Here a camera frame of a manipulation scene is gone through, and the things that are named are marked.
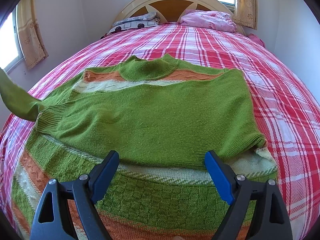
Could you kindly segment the red plaid bed sheet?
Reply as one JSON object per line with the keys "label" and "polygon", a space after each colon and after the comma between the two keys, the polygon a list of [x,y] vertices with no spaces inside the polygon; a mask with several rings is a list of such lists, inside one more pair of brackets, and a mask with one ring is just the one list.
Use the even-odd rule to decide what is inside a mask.
{"label": "red plaid bed sheet", "polygon": [[[44,99],[87,68],[111,67],[135,56],[170,55],[191,64],[242,71],[257,126],[277,165],[277,182],[294,239],[302,239],[319,217],[319,104],[304,83],[279,59],[239,33],[176,23],[128,30],[100,39],[43,77],[30,95]],[[12,181],[31,122],[11,114],[1,132],[1,209],[17,230]]]}

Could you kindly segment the pink cloth beside bed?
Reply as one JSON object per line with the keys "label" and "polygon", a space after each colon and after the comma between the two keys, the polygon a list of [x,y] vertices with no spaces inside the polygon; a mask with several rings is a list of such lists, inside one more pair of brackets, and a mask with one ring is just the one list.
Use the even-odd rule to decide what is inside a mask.
{"label": "pink cloth beside bed", "polygon": [[253,42],[255,42],[256,44],[258,44],[258,45],[266,48],[265,42],[264,42],[259,36],[255,35],[255,34],[253,34],[253,33],[250,33],[250,34],[248,35],[248,38],[249,38],[250,40],[252,40]]}

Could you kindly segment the yellow curtain right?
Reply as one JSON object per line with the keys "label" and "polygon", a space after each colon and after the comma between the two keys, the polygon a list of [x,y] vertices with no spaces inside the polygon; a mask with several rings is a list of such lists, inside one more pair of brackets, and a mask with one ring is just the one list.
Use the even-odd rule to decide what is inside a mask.
{"label": "yellow curtain right", "polygon": [[242,26],[257,30],[258,0],[235,0],[233,21]]}

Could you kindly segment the blue white folded pillow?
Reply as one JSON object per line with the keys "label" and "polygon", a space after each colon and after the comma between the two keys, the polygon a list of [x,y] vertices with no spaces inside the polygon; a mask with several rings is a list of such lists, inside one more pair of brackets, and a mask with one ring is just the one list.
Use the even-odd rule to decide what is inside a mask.
{"label": "blue white folded pillow", "polygon": [[159,21],[160,17],[156,12],[150,12],[140,16],[125,18],[123,20],[115,22],[107,34],[109,35],[129,29],[155,27],[158,26]]}

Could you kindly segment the pink floral pillow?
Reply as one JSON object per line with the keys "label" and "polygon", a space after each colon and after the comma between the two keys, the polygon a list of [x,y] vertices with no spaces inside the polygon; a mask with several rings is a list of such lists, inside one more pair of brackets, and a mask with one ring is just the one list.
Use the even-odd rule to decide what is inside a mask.
{"label": "pink floral pillow", "polygon": [[188,27],[213,29],[229,33],[234,33],[237,29],[230,14],[211,10],[186,10],[185,14],[180,18],[180,24]]}

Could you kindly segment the green orange striped knit sweater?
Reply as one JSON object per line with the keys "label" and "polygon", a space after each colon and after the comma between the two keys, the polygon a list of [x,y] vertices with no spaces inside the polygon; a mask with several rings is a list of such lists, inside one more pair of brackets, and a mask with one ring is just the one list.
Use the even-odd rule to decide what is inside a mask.
{"label": "green orange striped knit sweater", "polygon": [[31,132],[12,181],[17,232],[29,239],[47,182],[76,180],[110,151],[119,166],[95,207],[114,239],[210,239],[228,210],[204,165],[214,151],[235,173],[276,179],[277,165],[238,69],[164,55],[87,68],[32,97],[1,72],[1,98]]}

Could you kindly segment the cream wooden headboard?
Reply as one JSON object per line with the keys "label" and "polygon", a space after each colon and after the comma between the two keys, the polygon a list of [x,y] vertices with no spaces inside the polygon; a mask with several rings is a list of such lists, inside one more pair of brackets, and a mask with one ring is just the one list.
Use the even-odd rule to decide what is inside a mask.
{"label": "cream wooden headboard", "polygon": [[218,0],[132,0],[117,15],[115,21],[156,12],[160,24],[178,22],[186,10],[221,11],[233,13]]}

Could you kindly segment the yellow curtain left window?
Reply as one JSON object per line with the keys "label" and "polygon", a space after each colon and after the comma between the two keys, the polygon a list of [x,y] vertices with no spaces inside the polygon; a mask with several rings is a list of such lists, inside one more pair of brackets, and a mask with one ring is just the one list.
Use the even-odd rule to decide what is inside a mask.
{"label": "yellow curtain left window", "polygon": [[20,0],[16,6],[16,24],[20,48],[28,69],[48,57],[36,16],[35,0]]}

